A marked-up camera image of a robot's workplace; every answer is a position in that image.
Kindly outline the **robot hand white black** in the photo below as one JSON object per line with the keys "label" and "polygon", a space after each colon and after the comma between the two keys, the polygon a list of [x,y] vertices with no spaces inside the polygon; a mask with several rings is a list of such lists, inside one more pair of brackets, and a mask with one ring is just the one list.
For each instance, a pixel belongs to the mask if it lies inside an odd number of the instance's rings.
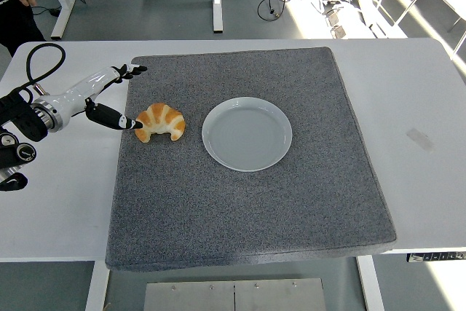
{"label": "robot hand white black", "polygon": [[60,116],[57,121],[58,129],[63,129],[72,117],[84,112],[86,117],[99,125],[115,130],[137,130],[143,127],[141,122],[135,121],[124,114],[96,103],[95,99],[112,84],[119,84],[125,79],[131,79],[147,70],[145,66],[124,64],[118,68],[111,66],[84,78],[53,102],[57,103],[54,110]]}

